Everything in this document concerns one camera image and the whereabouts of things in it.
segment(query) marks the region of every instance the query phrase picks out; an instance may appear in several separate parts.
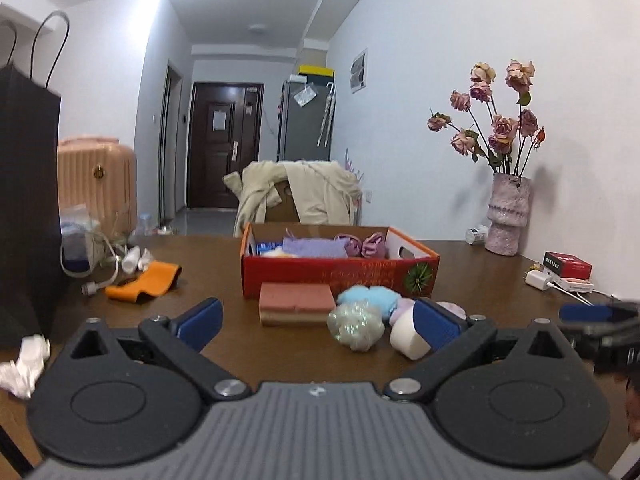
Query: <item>pink vase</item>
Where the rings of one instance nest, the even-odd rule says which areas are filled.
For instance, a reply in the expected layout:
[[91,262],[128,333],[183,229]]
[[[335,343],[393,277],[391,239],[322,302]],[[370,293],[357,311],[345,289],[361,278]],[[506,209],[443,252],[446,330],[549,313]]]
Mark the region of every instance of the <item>pink vase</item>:
[[489,200],[492,221],[484,245],[488,251],[502,256],[515,256],[520,243],[520,230],[529,221],[531,181],[505,173],[494,174],[494,188]]

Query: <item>suitcase handle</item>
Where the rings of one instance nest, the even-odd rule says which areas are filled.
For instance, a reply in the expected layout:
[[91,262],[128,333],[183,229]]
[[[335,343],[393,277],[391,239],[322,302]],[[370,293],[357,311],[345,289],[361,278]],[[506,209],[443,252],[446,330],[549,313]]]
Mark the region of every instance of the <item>suitcase handle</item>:
[[10,29],[12,31],[12,33],[14,34],[14,46],[11,47],[11,53],[9,54],[9,59],[6,60],[6,63],[9,64],[9,63],[11,63],[11,58],[14,56],[15,45],[18,43],[18,29],[15,28],[14,23],[10,22],[9,20],[5,20],[4,22],[0,22],[0,27],[6,27],[6,28]]
[[78,142],[92,142],[101,144],[119,144],[120,140],[115,137],[101,137],[101,136],[79,136],[69,137],[58,141],[59,146],[69,146],[70,144],[77,144]]
[[47,16],[45,18],[45,20],[42,22],[42,24],[38,28],[38,31],[36,32],[36,35],[33,38],[33,44],[31,45],[31,71],[29,72],[29,79],[33,80],[33,57],[34,57],[34,54],[35,54],[35,51],[36,51],[36,41],[38,41],[38,36],[42,32],[42,29],[44,28],[46,23],[51,18],[53,18],[55,16],[58,16],[58,17],[62,18],[63,20],[65,20],[65,22],[66,22],[66,34],[65,34],[65,39],[62,42],[62,46],[60,46],[60,50],[58,51],[58,55],[56,56],[56,60],[53,62],[53,66],[51,67],[51,71],[49,72],[49,77],[47,77],[47,83],[46,83],[44,88],[49,88],[49,81],[51,81],[51,76],[53,75],[53,71],[54,71],[56,65],[58,64],[58,60],[60,59],[60,55],[62,54],[62,51],[63,51],[63,49],[64,49],[64,47],[66,45],[66,40],[69,39],[69,29],[71,28],[71,22],[69,21],[68,14],[66,12],[63,12],[62,10],[54,10],[49,16]]

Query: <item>orange cloth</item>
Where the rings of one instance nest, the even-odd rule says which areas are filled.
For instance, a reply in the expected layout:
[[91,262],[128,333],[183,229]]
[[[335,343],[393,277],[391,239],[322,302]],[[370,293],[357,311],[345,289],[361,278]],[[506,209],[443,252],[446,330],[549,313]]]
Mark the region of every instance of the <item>orange cloth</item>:
[[136,303],[140,294],[153,298],[164,296],[175,285],[182,269],[174,264],[151,262],[149,268],[134,282],[123,286],[108,286],[104,289],[111,300]]

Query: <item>red box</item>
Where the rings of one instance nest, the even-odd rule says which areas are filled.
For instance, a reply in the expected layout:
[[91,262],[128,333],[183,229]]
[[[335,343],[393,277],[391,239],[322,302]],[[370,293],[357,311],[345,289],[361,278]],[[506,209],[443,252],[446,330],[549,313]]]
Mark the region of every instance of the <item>red box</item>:
[[591,277],[591,264],[562,253],[545,253],[542,264],[561,278],[573,278],[575,280],[588,280]]
[[[281,242],[287,233],[296,238],[328,238],[350,234],[365,240],[386,235],[388,259],[265,258],[255,256],[260,242]],[[430,296],[440,255],[393,227],[357,227],[302,224],[250,224],[241,246],[242,291],[248,300],[260,298],[263,283],[326,283],[334,296],[353,285],[381,285],[405,297]]]

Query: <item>blue sponge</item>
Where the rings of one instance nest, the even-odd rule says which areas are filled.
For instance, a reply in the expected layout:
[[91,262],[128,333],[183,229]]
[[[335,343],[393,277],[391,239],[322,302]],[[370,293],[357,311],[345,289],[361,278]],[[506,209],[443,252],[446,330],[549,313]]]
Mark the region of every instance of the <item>blue sponge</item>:
[[371,306],[380,309],[382,321],[386,323],[398,306],[400,298],[402,298],[400,294],[390,288],[386,288],[386,286],[372,286],[369,288],[363,285],[355,285],[338,296],[337,303],[341,305],[343,303],[355,303],[356,301],[369,301]]

